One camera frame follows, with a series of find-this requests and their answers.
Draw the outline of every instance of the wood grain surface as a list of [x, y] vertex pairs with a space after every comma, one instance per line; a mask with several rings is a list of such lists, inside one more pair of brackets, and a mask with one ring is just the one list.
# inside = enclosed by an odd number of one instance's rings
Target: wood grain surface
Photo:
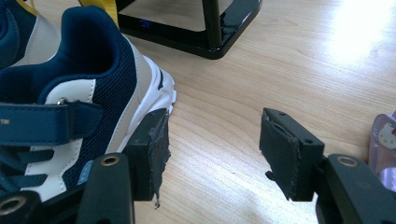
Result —
[[[134, 12], [200, 27], [190, 24], [202, 13], [197, 2], [138, 0]], [[175, 5], [158, 15], [164, 3]], [[35, 4], [60, 25], [78, 1]], [[288, 202], [264, 175], [262, 109], [290, 114], [326, 144], [326, 155], [364, 160], [375, 116], [396, 109], [396, 1], [264, 0], [216, 61], [130, 39], [177, 89], [162, 205], [136, 203], [137, 223], [317, 223], [315, 203]]]

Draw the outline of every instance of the pink object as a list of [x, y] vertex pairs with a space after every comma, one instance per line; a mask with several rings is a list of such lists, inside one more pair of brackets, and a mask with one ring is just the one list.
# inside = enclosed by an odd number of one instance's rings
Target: pink object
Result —
[[374, 120], [369, 166], [387, 189], [396, 192], [396, 111]]

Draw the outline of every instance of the sneaker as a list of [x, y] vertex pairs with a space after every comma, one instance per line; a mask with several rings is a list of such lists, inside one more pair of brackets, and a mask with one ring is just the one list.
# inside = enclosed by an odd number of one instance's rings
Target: sneaker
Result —
[[22, 0], [0, 0], [0, 69], [43, 63], [61, 42], [61, 31]]
[[0, 195], [29, 189], [44, 202], [73, 188], [148, 112], [172, 112], [174, 84], [102, 9], [67, 9], [53, 58], [0, 71]]

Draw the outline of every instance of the glossy black stand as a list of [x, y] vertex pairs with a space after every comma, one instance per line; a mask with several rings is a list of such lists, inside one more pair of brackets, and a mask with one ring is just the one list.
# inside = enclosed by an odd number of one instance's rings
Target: glossy black stand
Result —
[[133, 1], [117, 1], [123, 33], [212, 60], [227, 53], [262, 7], [262, 0], [234, 0], [220, 15], [219, 0], [203, 0], [205, 30], [194, 32], [120, 14]]

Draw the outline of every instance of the yellow object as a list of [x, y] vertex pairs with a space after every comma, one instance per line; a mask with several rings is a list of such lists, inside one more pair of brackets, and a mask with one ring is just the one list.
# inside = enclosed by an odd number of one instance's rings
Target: yellow object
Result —
[[33, 15], [37, 16], [38, 12], [37, 10], [35, 10], [35, 2], [34, 0], [31, 0], [30, 3], [32, 6], [27, 5], [25, 2], [23, 2], [23, 0], [17, 0], [18, 4], [21, 5], [21, 7], [23, 7], [26, 11], [32, 13]]
[[117, 26], [119, 26], [119, 19], [117, 13], [116, 0], [79, 0], [84, 6], [97, 6], [103, 9], [113, 19]]

